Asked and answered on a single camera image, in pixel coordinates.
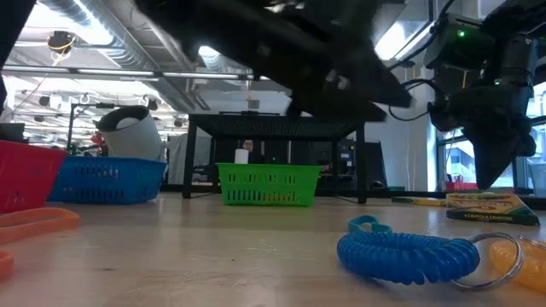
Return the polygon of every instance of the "ceiling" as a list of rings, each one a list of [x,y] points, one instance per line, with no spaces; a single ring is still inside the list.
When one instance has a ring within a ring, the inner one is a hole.
[[[124,39],[134,40],[142,48],[143,53],[157,65],[162,72],[181,72],[188,71],[189,68],[196,71],[207,71],[205,62],[201,59],[197,63],[188,63],[181,61],[181,55],[177,53],[177,45],[169,43],[170,38],[165,38],[163,32],[154,29],[147,18],[140,14],[130,0],[96,0],[102,1],[105,9],[124,28]],[[438,6],[443,6],[447,0],[434,0]],[[404,29],[404,40],[394,42],[403,47],[408,40],[421,30],[428,21],[429,0],[384,0],[386,3],[383,10],[377,15],[375,20],[376,33],[374,40],[379,42],[384,34],[389,31],[393,23],[398,23]],[[452,6],[452,12],[464,14],[467,16],[483,16],[493,10],[501,0],[464,0],[457,1]],[[38,3],[32,12],[31,17],[26,23],[26,27],[20,35],[19,42],[14,48],[9,58],[9,64],[12,65],[32,65],[32,66],[51,66],[57,57],[46,46],[46,39],[52,35],[53,31],[76,32],[80,37],[87,38],[89,33],[86,29],[78,26],[66,17],[60,17],[57,13],[51,11],[44,5]],[[108,33],[98,35],[100,44],[107,44],[111,40]],[[82,68],[106,68],[120,69],[119,64],[105,56],[105,49],[90,49],[85,45],[90,42],[76,41],[70,56],[58,64],[58,67],[82,67]],[[241,69],[236,63],[227,62],[224,69]],[[403,69],[398,69],[397,76],[404,78]],[[75,101],[90,102],[114,102],[119,105],[146,104],[147,99],[158,99],[159,108],[153,112],[156,117],[161,119],[161,134],[181,134],[182,129],[173,126],[173,116],[180,112],[175,112],[171,107],[172,101],[164,99],[163,93],[159,92],[153,82],[138,81],[120,81],[119,79],[110,80],[89,80],[76,78],[49,78],[30,77],[27,75],[12,74],[7,79],[7,84],[12,97],[11,108],[16,108],[14,112],[15,121],[27,124],[29,133],[37,136],[50,134],[51,131],[57,131],[60,141],[66,135],[67,113],[66,103]],[[259,101],[259,111],[268,113],[283,113],[286,109],[290,94],[289,90],[272,81],[262,81],[252,84],[249,91],[247,82],[226,82],[221,80],[195,80],[188,84],[183,78],[173,78],[169,80],[177,90],[183,93],[197,95],[202,100],[194,101],[193,108],[185,102],[185,108],[192,113],[217,113],[220,111],[239,112],[248,109],[247,99]],[[42,107],[38,104],[41,96],[55,95],[55,101],[64,101],[64,107],[57,106]],[[76,138],[87,140],[88,133],[93,130],[92,120],[100,118],[106,111],[96,110],[92,107],[85,110],[79,110],[82,114],[74,126],[82,129],[75,130]],[[45,116],[45,121],[37,123],[33,114],[50,113],[51,116]]]

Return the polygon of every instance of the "table surface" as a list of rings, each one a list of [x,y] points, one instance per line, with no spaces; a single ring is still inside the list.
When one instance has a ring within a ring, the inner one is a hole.
[[[336,243],[346,222],[360,215],[398,232],[468,238],[502,231],[546,239],[544,229],[451,220],[437,207],[331,198],[312,208],[223,206],[218,195],[182,200],[180,194],[135,206],[64,207],[81,215],[79,229],[0,246],[15,255],[14,276],[0,284],[0,306],[535,307],[546,301],[546,294],[515,284],[486,293],[449,283],[406,287],[359,280],[340,267]],[[546,223],[546,214],[539,215]]]

